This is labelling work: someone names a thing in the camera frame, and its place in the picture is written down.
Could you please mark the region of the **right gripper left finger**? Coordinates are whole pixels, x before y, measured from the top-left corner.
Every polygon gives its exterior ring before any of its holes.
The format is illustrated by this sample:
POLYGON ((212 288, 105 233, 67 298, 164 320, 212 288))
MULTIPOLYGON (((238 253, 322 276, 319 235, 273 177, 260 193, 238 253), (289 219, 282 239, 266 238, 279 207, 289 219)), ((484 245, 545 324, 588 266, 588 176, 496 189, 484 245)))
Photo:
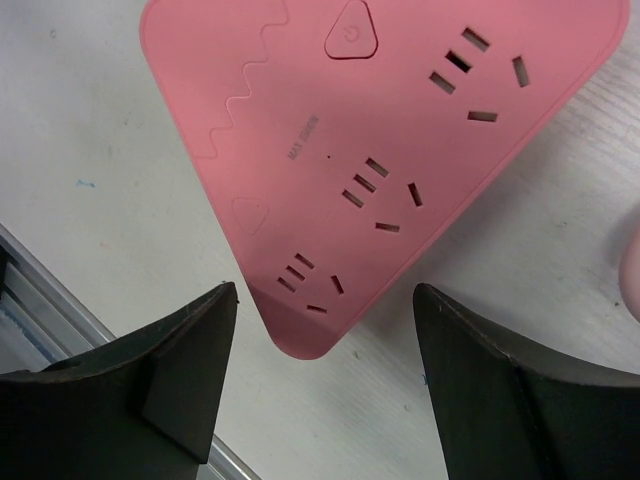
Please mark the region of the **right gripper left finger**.
POLYGON ((99 348, 1 378, 5 479, 193 479, 209 457, 236 325, 223 283, 99 348))

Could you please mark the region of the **pink triangular socket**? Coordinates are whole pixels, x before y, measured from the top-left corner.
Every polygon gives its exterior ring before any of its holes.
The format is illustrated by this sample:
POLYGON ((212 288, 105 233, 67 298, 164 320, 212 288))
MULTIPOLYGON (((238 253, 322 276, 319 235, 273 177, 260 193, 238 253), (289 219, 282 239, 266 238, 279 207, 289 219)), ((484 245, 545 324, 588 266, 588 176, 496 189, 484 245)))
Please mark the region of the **pink triangular socket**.
POLYGON ((151 1, 140 42, 274 344, 325 355, 619 45, 627 1, 151 1))

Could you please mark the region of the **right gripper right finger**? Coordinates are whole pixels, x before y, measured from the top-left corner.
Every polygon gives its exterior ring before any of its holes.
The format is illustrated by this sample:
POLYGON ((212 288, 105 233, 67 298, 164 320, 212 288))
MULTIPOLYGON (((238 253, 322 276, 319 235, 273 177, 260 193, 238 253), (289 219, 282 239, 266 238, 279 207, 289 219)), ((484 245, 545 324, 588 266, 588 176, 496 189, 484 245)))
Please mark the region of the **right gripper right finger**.
POLYGON ((429 284, 413 312, 449 478, 638 478, 638 375, 551 349, 429 284))

